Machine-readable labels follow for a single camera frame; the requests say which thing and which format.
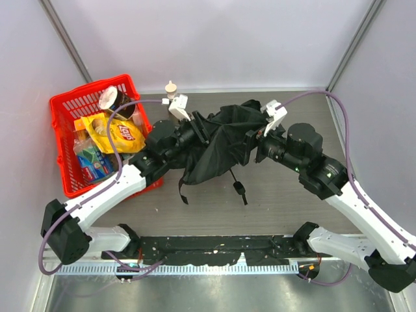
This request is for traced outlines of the black folding umbrella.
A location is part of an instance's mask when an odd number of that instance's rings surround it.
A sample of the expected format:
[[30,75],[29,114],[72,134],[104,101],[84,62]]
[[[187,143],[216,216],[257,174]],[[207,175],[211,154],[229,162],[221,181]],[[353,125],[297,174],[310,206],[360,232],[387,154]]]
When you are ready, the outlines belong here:
[[267,119],[260,102],[251,99],[240,105],[222,106],[218,113],[203,117],[202,124],[209,134],[209,143],[194,140],[180,154],[176,164],[184,172],[178,190],[183,185],[198,185],[221,176],[241,163],[246,155],[247,132],[262,129]]

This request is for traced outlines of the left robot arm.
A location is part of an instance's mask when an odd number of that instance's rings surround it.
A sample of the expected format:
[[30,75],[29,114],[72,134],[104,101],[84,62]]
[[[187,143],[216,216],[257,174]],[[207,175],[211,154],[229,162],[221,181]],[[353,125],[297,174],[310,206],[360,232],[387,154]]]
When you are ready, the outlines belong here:
[[87,253],[119,252],[132,257],[138,251],[138,236],[127,225],[94,227],[94,222],[117,204],[143,191],[160,179],[179,156],[197,142],[209,143],[209,132],[198,112],[175,126],[161,120],[153,126],[146,146],[118,172],[83,195],[45,207],[41,227],[42,246],[48,246],[63,265]]

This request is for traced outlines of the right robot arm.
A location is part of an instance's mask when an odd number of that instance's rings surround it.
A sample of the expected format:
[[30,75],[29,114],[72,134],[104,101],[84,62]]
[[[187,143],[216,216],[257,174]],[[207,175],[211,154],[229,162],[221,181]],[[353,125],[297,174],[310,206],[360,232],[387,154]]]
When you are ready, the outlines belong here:
[[256,162],[269,158],[296,172],[307,191],[336,208],[363,234],[363,238],[348,237],[306,222],[293,236],[298,249],[356,265],[392,293],[411,285],[415,281],[415,236],[383,211],[341,162],[323,154],[323,137],[313,126],[296,123],[286,137],[281,134],[277,129],[248,131],[246,151],[256,148]]

